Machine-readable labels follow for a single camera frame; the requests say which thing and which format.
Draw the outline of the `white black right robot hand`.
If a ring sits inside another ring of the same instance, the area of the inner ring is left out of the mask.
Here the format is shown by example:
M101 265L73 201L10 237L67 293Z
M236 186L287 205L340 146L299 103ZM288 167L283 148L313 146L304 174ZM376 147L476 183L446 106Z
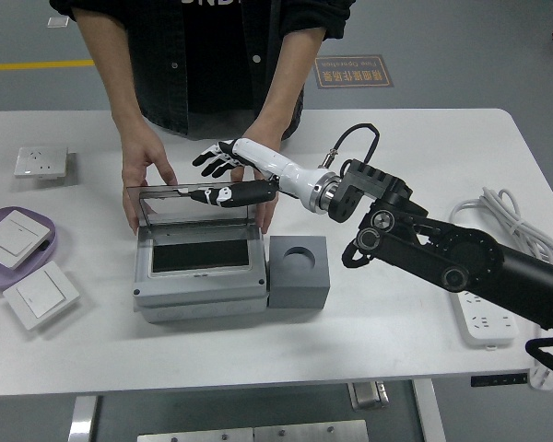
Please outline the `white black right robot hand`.
M331 170L305 169L277 151L248 138L219 141L193 161L195 167L206 164L202 176L217 178L229 169L251 166L267 180L276 179L278 189L300 200L310 212L325 214L332 193L341 179Z

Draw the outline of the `person's left hand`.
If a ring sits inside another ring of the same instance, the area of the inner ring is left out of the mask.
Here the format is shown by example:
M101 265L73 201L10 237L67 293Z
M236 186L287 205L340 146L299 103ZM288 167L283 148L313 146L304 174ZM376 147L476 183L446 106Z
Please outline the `person's left hand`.
M280 150L282 132L272 123L262 122L260 118L256 119L253 124L243 133L242 138L253 140L254 142L269 147L275 151ZM255 221L260 227L261 233L266 234L273 216L277 208L278 195L273 200L267 203L256 205Z

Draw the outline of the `person's right hand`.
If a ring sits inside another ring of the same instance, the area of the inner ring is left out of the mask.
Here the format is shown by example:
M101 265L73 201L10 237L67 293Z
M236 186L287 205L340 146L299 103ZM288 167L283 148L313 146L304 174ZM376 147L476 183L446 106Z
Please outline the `person's right hand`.
M151 165L156 168L165 184L177 185L178 181L167 159L164 145L148 126L122 132L121 142L123 209L129 227L135 234L139 222L128 189L147 186L147 168Z

